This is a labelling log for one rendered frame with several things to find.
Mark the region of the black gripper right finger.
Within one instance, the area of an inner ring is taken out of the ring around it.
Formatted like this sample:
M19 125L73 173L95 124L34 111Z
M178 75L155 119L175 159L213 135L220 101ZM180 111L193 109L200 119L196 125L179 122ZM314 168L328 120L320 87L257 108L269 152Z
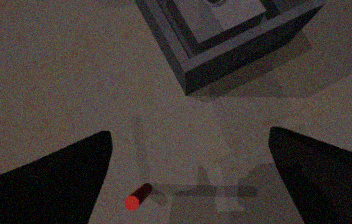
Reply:
M305 224L352 224L352 151L281 127L268 145Z

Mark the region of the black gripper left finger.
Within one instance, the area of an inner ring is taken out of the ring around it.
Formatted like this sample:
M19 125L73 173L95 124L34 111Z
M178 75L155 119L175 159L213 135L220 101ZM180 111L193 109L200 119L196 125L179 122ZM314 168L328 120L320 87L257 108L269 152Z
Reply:
M88 224L112 152L100 131L0 174L0 224Z

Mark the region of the dark red peg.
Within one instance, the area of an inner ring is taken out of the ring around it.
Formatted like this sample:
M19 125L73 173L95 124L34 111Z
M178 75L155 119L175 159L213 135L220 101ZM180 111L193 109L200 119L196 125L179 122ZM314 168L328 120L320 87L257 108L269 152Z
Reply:
M125 208L128 210L135 211L142 202L151 193L152 187L148 183L144 183L137 191L130 194L124 202Z

